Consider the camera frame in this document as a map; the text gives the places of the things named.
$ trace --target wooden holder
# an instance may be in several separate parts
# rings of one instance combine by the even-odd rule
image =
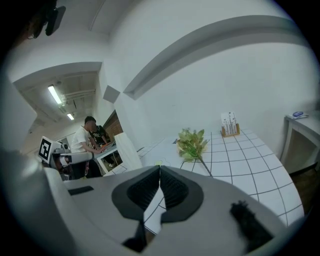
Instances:
[[[240,135],[240,127],[239,127],[239,124],[236,123],[235,124],[236,126],[236,130],[238,131],[237,133],[234,133],[234,134],[229,134],[229,135],[226,135],[226,131],[225,131],[225,128],[222,126],[222,137],[230,137],[230,136],[234,136],[234,135]]]

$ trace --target table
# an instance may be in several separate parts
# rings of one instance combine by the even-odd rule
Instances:
[[[106,151],[100,153],[100,154],[94,154],[94,159],[98,161],[98,163],[100,164],[101,168],[104,170],[104,172],[107,174],[109,171],[106,168],[104,162],[102,162],[102,159],[105,158],[106,156],[114,153],[115,151],[117,151],[117,145],[113,145],[111,147],[109,147]]]
[[[293,130],[295,130],[305,136],[316,146],[308,161],[306,161],[306,166],[303,166],[301,169],[318,162],[317,166],[315,167],[315,169],[318,171],[320,169],[320,111],[314,110],[310,112],[309,117],[306,118],[291,119],[286,116],[284,119],[288,121],[288,131],[280,159],[281,163],[285,164],[288,158],[288,152],[290,147],[292,147]]]
[[[184,162],[179,157],[174,143],[177,138],[159,139],[141,149],[138,154],[142,165],[178,167],[212,179],[201,162]],[[240,135],[223,138],[219,131],[213,131],[205,133],[204,139],[209,142],[202,157],[214,179],[238,187],[271,209],[287,226],[304,216],[301,199],[288,172],[255,133],[242,129]],[[128,170],[121,164],[111,175],[124,172]],[[144,212],[145,227],[157,234],[165,211],[164,195],[159,189]]]

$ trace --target ceiling light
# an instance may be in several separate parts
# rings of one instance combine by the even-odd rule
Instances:
[[[55,87],[54,87],[53,85],[51,85],[51,86],[48,87],[48,89],[49,89],[49,92],[51,93],[52,97],[53,97],[54,100],[56,101],[56,103],[61,104],[62,101],[61,101],[61,99],[59,98],[59,96],[58,96],[58,94],[57,94],[57,92],[56,92],[56,90],[55,90]]]
[[[74,120],[74,117],[72,116],[72,114],[67,114],[68,118],[70,118],[71,120]]]

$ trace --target wooden floor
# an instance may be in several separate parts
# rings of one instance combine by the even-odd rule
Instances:
[[[301,174],[291,174],[291,179],[298,190],[302,201],[304,214],[306,215],[315,200],[315,193],[319,189],[320,176],[315,169],[310,169]]]

